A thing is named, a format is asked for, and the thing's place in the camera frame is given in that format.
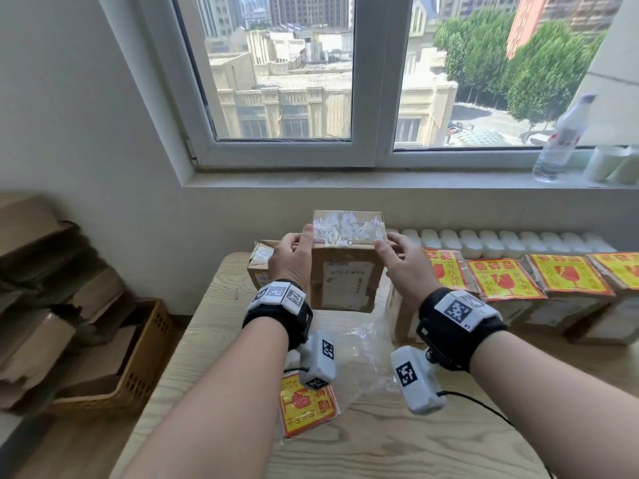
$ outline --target window hinge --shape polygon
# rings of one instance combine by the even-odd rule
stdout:
[[[193,150],[193,144],[191,144],[191,140],[189,138],[185,138],[184,142],[187,144],[188,156],[189,158],[191,158],[191,162],[198,165],[199,161],[197,160],[196,152]]]

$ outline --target black cable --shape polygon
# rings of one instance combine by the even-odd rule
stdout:
[[[476,403],[477,405],[481,405],[483,408],[485,408],[486,410],[490,410],[492,413],[494,413],[495,415],[497,415],[498,417],[500,417],[502,420],[504,420],[509,426],[513,427],[515,430],[516,427],[513,425],[513,423],[508,420],[504,415],[502,415],[501,413],[499,413],[497,410],[495,410],[494,408],[489,407],[488,405],[486,405],[485,403],[480,402],[477,399],[474,399],[473,397],[471,397],[470,395],[465,395],[465,394],[460,394],[459,392],[450,392],[449,390],[442,390],[441,392],[437,392],[437,396],[438,397],[443,397],[444,395],[454,395],[455,397],[462,397],[464,399],[468,399],[471,402]],[[544,464],[544,467],[546,467],[546,472],[548,473],[548,475],[550,476],[550,479],[555,479],[555,476],[553,475],[552,472],[550,472],[550,469],[548,469],[548,466],[546,464]]]
[[[301,368],[288,368],[288,369],[284,370],[284,373],[290,373],[290,372],[308,372],[308,370],[310,370],[310,368],[308,368],[308,367],[301,367]]]

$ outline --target plastic water bottle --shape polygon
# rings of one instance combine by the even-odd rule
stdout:
[[[557,121],[555,132],[548,139],[532,170],[539,181],[552,182],[563,171],[579,139],[588,128],[590,105],[595,94],[584,94],[577,104]]]

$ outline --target forearm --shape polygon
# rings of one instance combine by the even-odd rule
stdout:
[[[261,477],[287,349],[281,324],[251,321],[154,430],[123,479]]]
[[[499,332],[470,372],[560,478],[639,475],[639,400]]]

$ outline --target building column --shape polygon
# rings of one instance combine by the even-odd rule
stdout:
[[[262,89],[262,100],[267,113],[268,135],[271,138],[282,137],[282,112],[279,107],[279,90],[276,87]]]
[[[323,138],[324,113],[323,113],[323,88],[309,87],[306,89],[306,101],[309,106],[309,137]]]
[[[242,128],[240,128],[240,118],[238,117],[237,105],[235,104],[235,91],[232,88],[224,88],[217,91],[224,112],[224,120],[228,128],[229,138],[242,138]]]

